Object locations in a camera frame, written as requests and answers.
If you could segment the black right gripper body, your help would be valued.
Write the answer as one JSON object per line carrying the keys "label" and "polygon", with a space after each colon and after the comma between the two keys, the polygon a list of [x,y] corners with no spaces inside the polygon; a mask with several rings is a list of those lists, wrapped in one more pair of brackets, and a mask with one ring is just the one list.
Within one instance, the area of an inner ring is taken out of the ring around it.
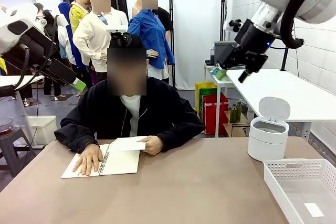
{"label": "black right gripper body", "polygon": [[256,54],[265,53],[274,40],[273,34],[259,30],[250,19],[246,19],[235,37],[241,51]]}

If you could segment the person's right hand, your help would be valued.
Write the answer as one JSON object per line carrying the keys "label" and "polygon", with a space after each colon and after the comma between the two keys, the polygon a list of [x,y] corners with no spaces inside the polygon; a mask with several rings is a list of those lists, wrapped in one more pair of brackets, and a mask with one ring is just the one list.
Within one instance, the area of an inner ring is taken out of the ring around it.
{"label": "person's right hand", "polygon": [[102,162],[103,155],[99,145],[88,144],[84,151],[80,154],[78,161],[73,167],[73,172],[79,169],[79,173],[89,176],[92,168],[94,172],[99,169],[99,163]]}

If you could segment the person's left hand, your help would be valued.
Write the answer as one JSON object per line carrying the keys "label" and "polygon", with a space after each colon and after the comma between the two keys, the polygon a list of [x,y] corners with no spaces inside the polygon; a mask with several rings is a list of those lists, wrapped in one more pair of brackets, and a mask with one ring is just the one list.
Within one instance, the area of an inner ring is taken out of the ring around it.
{"label": "person's left hand", "polygon": [[149,155],[155,156],[161,152],[163,143],[157,136],[148,136],[142,140],[145,143],[145,150]]}

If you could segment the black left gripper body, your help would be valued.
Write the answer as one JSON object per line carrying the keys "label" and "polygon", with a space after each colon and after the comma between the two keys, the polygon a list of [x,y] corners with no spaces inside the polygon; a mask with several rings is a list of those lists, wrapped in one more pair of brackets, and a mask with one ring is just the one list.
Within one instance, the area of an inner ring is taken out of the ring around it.
{"label": "black left gripper body", "polygon": [[[15,67],[22,67],[25,61],[24,48],[29,49],[29,67],[41,67],[49,55],[51,48],[51,39],[45,36],[37,28],[32,27],[26,31],[18,40],[18,42],[7,52],[2,54],[3,58]],[[49,57],[46,67],[52,65],[57,56],[57,50],[53,46],[51,56]]]}

